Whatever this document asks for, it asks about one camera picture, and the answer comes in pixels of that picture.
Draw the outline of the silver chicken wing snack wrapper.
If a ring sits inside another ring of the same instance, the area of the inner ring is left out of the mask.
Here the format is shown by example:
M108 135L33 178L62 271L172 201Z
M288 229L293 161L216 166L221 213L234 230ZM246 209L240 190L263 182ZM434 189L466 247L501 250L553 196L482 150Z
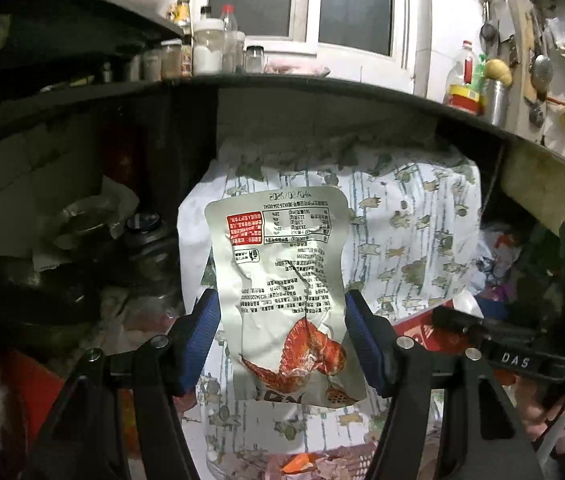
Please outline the silver chicken wing snack wrapper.
M244 194L205 207L239 400L340 408L365 399L345 326L339 188Z

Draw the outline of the dark kitchen counter top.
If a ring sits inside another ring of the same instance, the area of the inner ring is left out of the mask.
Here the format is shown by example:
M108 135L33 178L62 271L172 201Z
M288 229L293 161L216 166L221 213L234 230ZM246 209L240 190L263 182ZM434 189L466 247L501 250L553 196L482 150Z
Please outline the dark kitchen counter top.
M419 96L369 84L301 76L204 76L163 82L117 82L42 92L0 104L0 141L22 122L51 117L72 107L88 111L90 122L110 120L113 112L131 110L146 130L156 130L160 114L176 125L200 113L207 126L220 116L253 118L260 127L295 128L302 134L326 131L333 136L358 126L382 122L389 139L405 145L454 145L475 162L495 163L498 150L523 146L537 157L565 157L481 118Z

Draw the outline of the red cardboard box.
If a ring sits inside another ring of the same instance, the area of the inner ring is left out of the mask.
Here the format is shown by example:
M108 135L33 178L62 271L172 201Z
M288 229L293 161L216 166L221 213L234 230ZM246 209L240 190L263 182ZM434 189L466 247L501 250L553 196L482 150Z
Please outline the red cardboard box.
M23 425L25 449L29 453L59 396L63 380L29 356L11 352L6 365L6 383L16 398L17 412Z

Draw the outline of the white blue plastic bag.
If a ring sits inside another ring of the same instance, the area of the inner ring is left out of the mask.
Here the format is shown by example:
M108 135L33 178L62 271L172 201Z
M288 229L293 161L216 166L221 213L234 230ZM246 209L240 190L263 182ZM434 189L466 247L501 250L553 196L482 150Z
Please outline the white blue plastic bag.
M509 274L522 252L522 241L510 226L489 223L480 230L468 290L473 296L498 302L513 300Z

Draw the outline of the pink plastic waste basket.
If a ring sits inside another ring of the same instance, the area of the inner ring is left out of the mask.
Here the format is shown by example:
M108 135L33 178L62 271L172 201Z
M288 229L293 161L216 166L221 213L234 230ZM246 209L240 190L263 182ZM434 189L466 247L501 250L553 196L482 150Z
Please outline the pink plastic waste basket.
M264 478L364 479L376 448L376 442L368 442L323 452L271 455Z

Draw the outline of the cartoon print cloth cover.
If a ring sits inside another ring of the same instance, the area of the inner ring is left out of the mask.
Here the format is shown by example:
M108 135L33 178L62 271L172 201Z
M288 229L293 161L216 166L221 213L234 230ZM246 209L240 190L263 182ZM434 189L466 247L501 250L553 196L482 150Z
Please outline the cartoon print cloth cover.
M466 289L481 216L480 174L471 160L454 152L362 145L339 155L226 148L178 208L187 306L205 289L216 290L206 206L244 194L309 186L339 188L347 198L348 237L341 256L345 294L357 290L371 311L397 322ZM365 399L340 408L237 399L220 310L220 326L197 385L211 474L263 479L271 455L374 442L388 403L366 380L365 387Z

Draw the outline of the dark metal pot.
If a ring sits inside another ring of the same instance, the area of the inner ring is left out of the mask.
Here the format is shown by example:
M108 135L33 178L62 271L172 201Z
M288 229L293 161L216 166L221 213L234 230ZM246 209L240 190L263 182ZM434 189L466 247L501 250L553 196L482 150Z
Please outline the dark metal pot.
M119 226L119 200L106 195L82 198L55 218L50 240L61 250L83 250L108 245Z

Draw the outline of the hanging metal ladle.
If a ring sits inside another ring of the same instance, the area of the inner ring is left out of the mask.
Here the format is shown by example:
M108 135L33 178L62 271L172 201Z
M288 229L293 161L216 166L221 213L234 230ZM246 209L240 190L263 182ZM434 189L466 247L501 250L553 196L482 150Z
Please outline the hanging metal ladle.
M543 34L534 12L531 12L531 21L534 38L533 57L530 67L531 84L537 90L539 99L545 100L553 80L554 70L552 61L546 53Z

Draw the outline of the steel cup with potato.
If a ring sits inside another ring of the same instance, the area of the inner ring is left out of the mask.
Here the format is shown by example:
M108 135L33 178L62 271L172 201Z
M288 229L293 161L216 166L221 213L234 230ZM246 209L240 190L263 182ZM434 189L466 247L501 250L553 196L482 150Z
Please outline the steel cup with potato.
M508 110L508 92L513 84L509 66L499 58L485 63L481 103L483 117L492 126L504 128Z

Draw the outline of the cooking oil bottle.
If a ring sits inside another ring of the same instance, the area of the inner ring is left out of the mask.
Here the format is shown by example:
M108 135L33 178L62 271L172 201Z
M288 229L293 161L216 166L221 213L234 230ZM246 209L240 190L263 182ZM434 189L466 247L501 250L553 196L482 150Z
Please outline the cooking oil bottle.
M477 116L480 110L482 70L482 60L473 52L473 44L464 40L447 74L444 104Z

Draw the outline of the white lidded jar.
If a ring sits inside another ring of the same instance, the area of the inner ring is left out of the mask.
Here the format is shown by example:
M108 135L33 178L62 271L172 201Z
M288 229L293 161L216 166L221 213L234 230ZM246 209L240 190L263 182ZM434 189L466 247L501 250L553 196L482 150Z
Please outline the white lidded jar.
M223 68L225 28L219 18L194 24L194 76L217 74Z

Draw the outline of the window frame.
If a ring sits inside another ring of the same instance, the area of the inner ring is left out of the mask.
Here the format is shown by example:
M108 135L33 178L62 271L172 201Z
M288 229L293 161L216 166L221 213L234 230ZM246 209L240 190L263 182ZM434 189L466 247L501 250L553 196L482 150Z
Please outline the window frame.
M247 46L277 70L415 90L420 0L194 0L202 6L232 6Z

